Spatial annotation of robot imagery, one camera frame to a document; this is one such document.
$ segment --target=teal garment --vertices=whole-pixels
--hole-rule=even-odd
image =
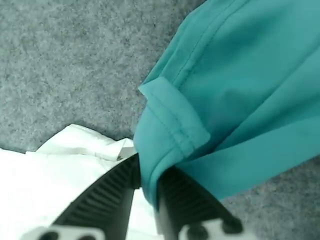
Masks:
[[[207,0],[140,91],[146,199],[176,165],[219,199],[320,153],[320,1]]]

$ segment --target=stitched seam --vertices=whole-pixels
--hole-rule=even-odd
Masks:
[[[192,73],[196,67],[196,65],[198,64],[198,62],[200,61],[200,59],[203,57],[204,53],[205,53],[205,49],[211,44],[211,42],[214,40],[214,37],[217,35],[218,31],[222,28],[222,26],[226,23],[226,21],[236,12],[238,12],[240,9],[242,9],[247,3],[249,3],[250,0],[247,0],[246,2],[244,2],[239,8],[237,8],[235,11],[233,11],[228,17],[225,18],[224,21],[222,21],[222,23],[220,24],[220,26],[216,29],[216,31],[214,32],[213,36],[210,38],[210,40],[208,41],[208,43],[205,45],[205,47],[203,48],[202,54],[199,56],[199,58],[197,59],[197,61],[193,64],[192,68],[190,69],[189,73],[185,76],[184,80],[181,82],[181,84],[178,86],[178,89],[182,88],[184,86],[184,84],[186,83],[186,78],[190,75],[190,73]]]
[[[206,31],[208,30],[208,28],[212,25],[212,23],[222,14],[224,13],[225,11],[227,11],[235,2],[236,0],[233,0],[227,7],[225,7],[220,13],[218,13],[218,15],[212,19],[210,21],[210,23],[208,24],[208,26],[205,28],[205,30],[202,32],[201,36],[199,37],[198,41],[196,42],[196,44],[194,45],[189,57],[187,58],[187,60],[185,61],[185,63],[182,65],[182,67],[180,68],[180,70],[178,71],[177,75],[175,76],[175,78],[172,80],[172,83],[174,83],[177,78],[179,77],[181,71],[183,70],[183,68],[187,65],[187,63],[189,62],[192,54],[194,53],[194,51],[196,50],[197,46],[199,45],[201,39],[203,38],[203,36],[205,35]]]
[[[147,106],[146,108],[149,109],[149,111],[150,111],[150,112],[153,114],[153,116],[159,121],[159,123],[161,123],[161,124],[164,126],[165,130],[169,133],[170,137],[172,138],[173,142],[174,142],[175,145],[177,146],[177,148],[178,148],[178,150],[180,151],[180,153],[181,153],[184,157],[186,157],[185,154],[183,153],[182,149],[180,148],[178,142],[176,141],[176,139],[175,139],[175,138],[173,137],[173,135],[171,134],[171,132],[170,132],[169,128],[167,127],[167,125],[164,124],[164,122],[161,121],[160,118],[157,117],[157,115],[155,114],[155,112],[154,112],[149,106]]]
[[[196,149],[196,147],[195,147],[195,145],[194,145],[194,143],[191,141],[191,139],[190,139],[190,137],[189,137],[189,135],[188,134],[186,134],[184,131],[182,131],[182,125],[181,125],[181,123],[180,123],[180,121],[178,120],[178,118],[176,117],[176,115],[167,107],[167,106],[165,106],[164,104],[163,104],[163,102],[162,101],[160,101],[160,99],[156,96],[156,95],[154,95],[152,92],[150,92],[149,93],[151,96],[153,96],[160,104],[161,104],[161,106],[163,106],[172,116],[173,116],[173,118],[174,118],[174,120],[178,123],[178,126],[179,126],[179,132],[183,135],[183,136],[185,136],[186,137],[186,139],[188,140],[188,142],[189,142],[189,144],[192,146],[192,150],[194,151],[195,149]]]
[[[268,99],[287,81],[288,78],[290,78],[316,51],[317,49],[320,47],[320,35],[316,38],[316,44],[315,46],[311,47],[310,51],[308,51],[304,57],[301,58],[301,60],[295,65],[295,67],[293,67],[293,69],[291,71],[288,72],[288,74],[283,78],[282,81],[280,81],[280,83],[273,89],[273,91],[269,94],[268,97],[265,98],[265,100],[263,100],[263,102],[261,104],[259,104],[259,106],[252,111],[252,113],[246,117],[240,124],[238,124],[238,126],[236,126],[231,132],[230,134],[228,134],[225,138],[224,141],[219,144],[216,149],[219,149],[220,145],[222,145],[227,139],[228,137],[237,129],[239,128],[247,119],[249,119],[266,101],[268,101]]]

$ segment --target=screw hole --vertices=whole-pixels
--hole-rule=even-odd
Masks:
[[[222,230],[225,234],[240,234],[243,232],[244,227],[240,219],[233,217],[223,221]]]
[[[86,235],[86,236],[81,237],[79,240],[96,240],[96,238],[91,235]]]
[[[189,225],[187,237],[188,240],[207,240],[209,238],[209,233],[200,223],[194,223]]]
[[[59,234],[55,231],[50,231],[43,234],[39,240],[58,240]]]

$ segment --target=white cloth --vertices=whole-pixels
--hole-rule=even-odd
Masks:
[[[0,149],[0,239],[18,240],[49,226],[96,179],[133,154],[132,140],[114,141],[75,124],[36,152]],[[126,239],[163,239],[141,189],[134,193]]]

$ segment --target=carpet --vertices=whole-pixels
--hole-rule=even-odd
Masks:
[[[34,151],[69,124],[132,137],[138,86],[202,2],[0,0],[0,148]],[[319,239],[319,171],[313,159],[224,204],[262,240]]]

